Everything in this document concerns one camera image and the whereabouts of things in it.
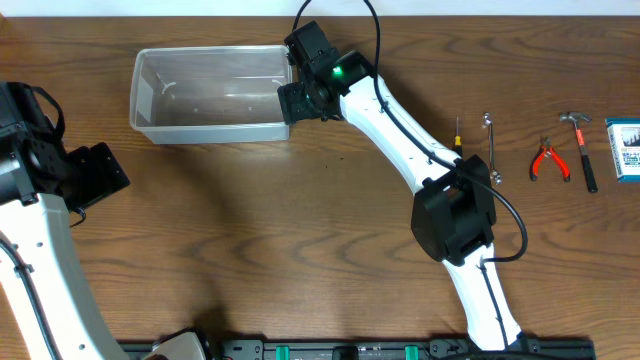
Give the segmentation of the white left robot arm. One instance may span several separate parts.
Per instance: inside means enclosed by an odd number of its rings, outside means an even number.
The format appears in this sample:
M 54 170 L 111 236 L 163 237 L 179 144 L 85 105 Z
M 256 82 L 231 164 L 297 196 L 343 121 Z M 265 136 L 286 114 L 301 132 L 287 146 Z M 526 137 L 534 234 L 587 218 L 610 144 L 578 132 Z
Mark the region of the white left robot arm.
M 71 152 L 59 104 L 42 88 L 1 85 L 1 284 L 33 359 L 124 359 L 76 255 L 71 213 L 129 184 L 105 143 Z

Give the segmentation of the clear plastic container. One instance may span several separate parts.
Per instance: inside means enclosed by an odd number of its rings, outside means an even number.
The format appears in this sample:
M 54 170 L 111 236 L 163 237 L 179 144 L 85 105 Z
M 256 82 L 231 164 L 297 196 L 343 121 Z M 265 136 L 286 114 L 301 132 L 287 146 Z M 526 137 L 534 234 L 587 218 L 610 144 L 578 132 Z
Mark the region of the clear plastic container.
M 283 45 L 151 48 L 133 70 L 129 123 L 154 144 L 286 141 Z

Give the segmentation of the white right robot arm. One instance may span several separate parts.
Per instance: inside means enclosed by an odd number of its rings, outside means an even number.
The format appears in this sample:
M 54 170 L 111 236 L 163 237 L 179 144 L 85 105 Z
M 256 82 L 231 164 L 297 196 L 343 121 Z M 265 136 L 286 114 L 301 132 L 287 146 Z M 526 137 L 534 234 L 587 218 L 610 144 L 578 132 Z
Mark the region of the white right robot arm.
M 287 60 L 298 80 L 278 90 L 285 122 L 339 118 L 373 142 L 412 193 L 413 236 L 445 266 L 471 340 L 485 351 L 508 349 L 521 328 L 497 274 L 502 259 L 495 253 L 492 227 L 497 202 L 513 207 L 492 188 L 488 166 L 477 156 L 462 159 L 428 134 L 360 53 L 291 50 Z

